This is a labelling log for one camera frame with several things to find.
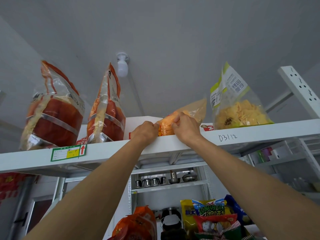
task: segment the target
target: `price tag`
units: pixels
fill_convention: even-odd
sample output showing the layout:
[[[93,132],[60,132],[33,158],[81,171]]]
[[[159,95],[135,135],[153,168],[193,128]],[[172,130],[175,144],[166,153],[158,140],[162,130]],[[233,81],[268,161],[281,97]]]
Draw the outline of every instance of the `price tag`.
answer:
[[[52,149],[52,162],[81,157],[86,154],[87,145],[73,145]]]

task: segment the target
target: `yellow sticker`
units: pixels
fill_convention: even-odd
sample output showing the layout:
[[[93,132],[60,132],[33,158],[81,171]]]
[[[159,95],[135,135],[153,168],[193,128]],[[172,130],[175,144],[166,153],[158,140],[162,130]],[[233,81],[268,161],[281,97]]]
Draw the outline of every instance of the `yellow sticker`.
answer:
[[[79,149],[67,151],[66,153],[66,158],[77,157],[77,156],[79,156]]]

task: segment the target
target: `ceiling light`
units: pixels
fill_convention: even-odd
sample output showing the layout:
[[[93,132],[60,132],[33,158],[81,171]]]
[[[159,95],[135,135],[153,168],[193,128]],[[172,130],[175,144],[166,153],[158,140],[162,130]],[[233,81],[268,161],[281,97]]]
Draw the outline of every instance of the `ceiling light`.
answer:
[[[118,59],[118,76],[125,77],[128,75],[128,62],[129,56],[126,53],[119,53],[117,55]]]

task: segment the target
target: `ceiling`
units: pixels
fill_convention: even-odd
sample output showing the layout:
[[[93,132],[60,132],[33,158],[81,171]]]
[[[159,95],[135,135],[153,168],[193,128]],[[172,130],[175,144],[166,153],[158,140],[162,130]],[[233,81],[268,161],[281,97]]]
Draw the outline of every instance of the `ceiling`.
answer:
[[[268,105],[285,91],[277,73],[320,62],[320,0],[1,0],[0,119],[23,128],[42,82],[58,66],[86,101],[109,62],[130,56],[120,78],[125,115],[164,117],[204,96],[225,61]],[[211,122],[207,105],[205,122]]]

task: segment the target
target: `person's right hand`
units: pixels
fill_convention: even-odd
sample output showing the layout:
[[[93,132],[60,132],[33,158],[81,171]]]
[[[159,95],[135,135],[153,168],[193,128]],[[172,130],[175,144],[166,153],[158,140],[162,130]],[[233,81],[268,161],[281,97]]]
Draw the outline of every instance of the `person's right hand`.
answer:
[[[182,112],[173,120],[172,129],[178,139],[188,147],[191,147],[192,142],[203,138],[197,121]]]

